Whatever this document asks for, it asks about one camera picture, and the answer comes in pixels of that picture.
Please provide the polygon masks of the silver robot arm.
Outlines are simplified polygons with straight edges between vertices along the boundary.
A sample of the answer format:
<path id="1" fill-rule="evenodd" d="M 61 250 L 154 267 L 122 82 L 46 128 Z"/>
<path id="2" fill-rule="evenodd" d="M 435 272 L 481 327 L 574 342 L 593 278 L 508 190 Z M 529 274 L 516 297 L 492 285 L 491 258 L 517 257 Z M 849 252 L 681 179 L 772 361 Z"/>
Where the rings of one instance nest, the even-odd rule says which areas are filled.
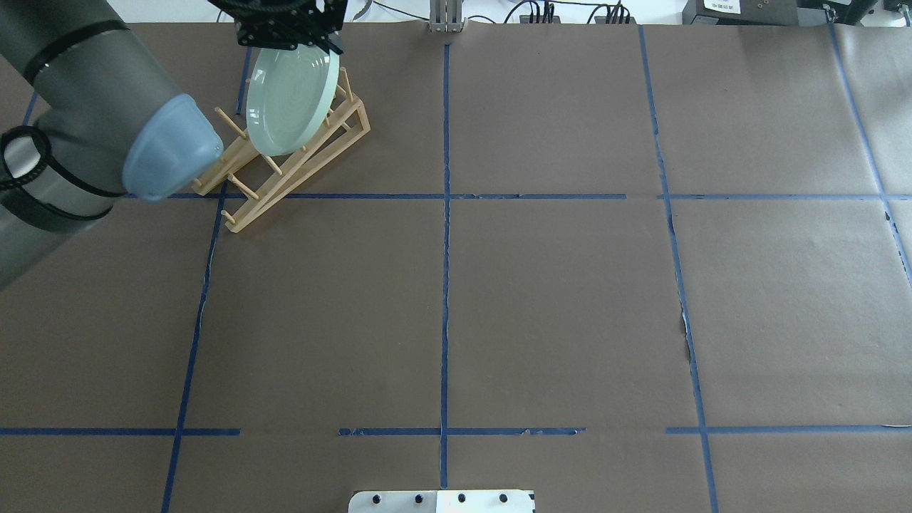
<path id="1" fill-rule="evenodd" d="M 105 1 L 4 1 L 2 56 L 48 110 L 2 134 L 2 285 L 121 197 L 155 202 L 224 143 Z"/>

